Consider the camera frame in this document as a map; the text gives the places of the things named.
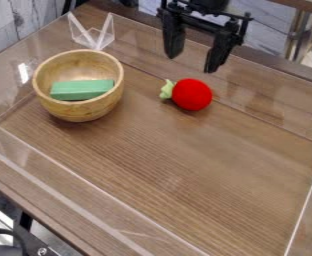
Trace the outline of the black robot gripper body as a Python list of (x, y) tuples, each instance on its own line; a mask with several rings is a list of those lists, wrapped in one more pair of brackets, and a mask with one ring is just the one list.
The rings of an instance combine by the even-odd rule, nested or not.
[(244, 37), (253, 20), (249, 12), (229, 7), (229, 0), (161, 0), (157, 17), (163, 31), (173, 35), (191, 27), (208, 34), (229, 32)]

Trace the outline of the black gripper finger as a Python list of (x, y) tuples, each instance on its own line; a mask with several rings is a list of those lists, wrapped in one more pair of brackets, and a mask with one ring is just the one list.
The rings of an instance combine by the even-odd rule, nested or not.
[(164, 52), (169, 59), (176, 58), (183, 52), (185, 41), (185, 28), (179, 15), (169, 11), (163, 12), (163, 42)]
[(223, 29), (215, 34), (213, 46), (208, 51), (205, 59), (205, 73), (217, 71), (219, 67), (225, 63), (233, 47), (243, 43), (239, 28), (240, 26), (236, 21), (228, 21)]

